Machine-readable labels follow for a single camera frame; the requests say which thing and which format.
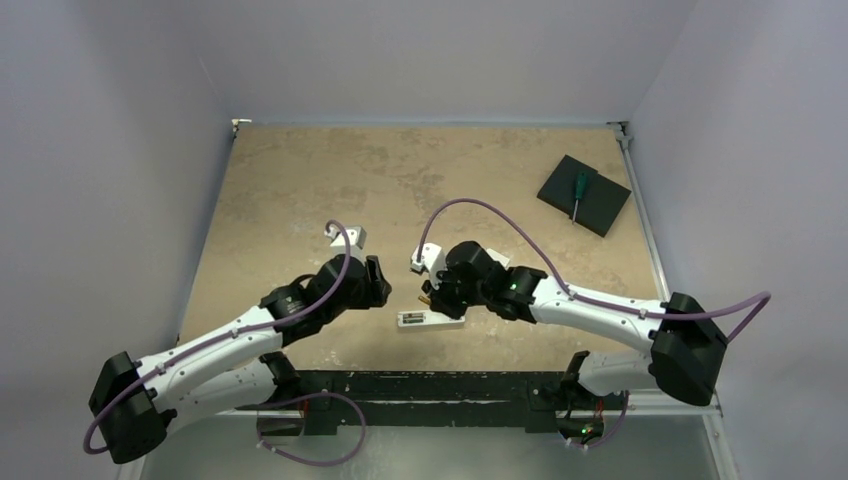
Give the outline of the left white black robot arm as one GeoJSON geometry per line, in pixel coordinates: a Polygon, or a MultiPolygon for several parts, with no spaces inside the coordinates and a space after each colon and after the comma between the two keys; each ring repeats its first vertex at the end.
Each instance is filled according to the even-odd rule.
{"type": "Polygon", "coordinates": [[[126,352],[112,356],[89,399],[94,420],[84,452],[125,464],[221,411],[342,400],[329,386],[303,382],[282,350],[348,310],[385,306],[391,291],[377,256],[339,254],[202,337],[137,360],[126,352]]]}

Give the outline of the white battery cover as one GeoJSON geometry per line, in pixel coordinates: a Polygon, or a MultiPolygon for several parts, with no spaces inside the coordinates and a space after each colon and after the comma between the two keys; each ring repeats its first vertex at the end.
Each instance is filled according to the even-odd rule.
{"type": "Polygon", "coordinates": [[[491,249],[491,248],[487,248],[486,252],[494,261],[498,262],[504,268],[509,267],[511,259],[508,256],[506,256],[506,255],[504,255],[504,254],[502,254],[502,253],[500,253],[500,252],[498,252],[494,249],[491,249]]]}

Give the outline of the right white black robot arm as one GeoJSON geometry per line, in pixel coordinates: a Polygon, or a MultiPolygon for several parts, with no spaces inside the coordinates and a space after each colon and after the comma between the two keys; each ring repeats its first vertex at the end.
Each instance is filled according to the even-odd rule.
{"type": "Polygon", "coordinates": [[[543,270],[504,266],[474,241],[449,251],[426,243],[410,268],[426,275],[422,291],[431,311],[458,320],[484,307],[508,321],[569,327],[613,340],[626,351],[576,353],[553,394],[576,407],[625,391],[658,389],[693,406],[709,405],[729,340],[691,297],[667,302],[562,287],[543,270]]]}

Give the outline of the white remote control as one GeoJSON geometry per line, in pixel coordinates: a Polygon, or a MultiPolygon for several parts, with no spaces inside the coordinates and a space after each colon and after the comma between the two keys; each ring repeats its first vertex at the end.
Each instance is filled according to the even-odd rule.
{"type": "Polygon", "coordinates": [[[461,328],[465,323],[464,317],[454,319],[431,310],[402,311],[397,314],[397,326],[407,330],[461,328]]]}

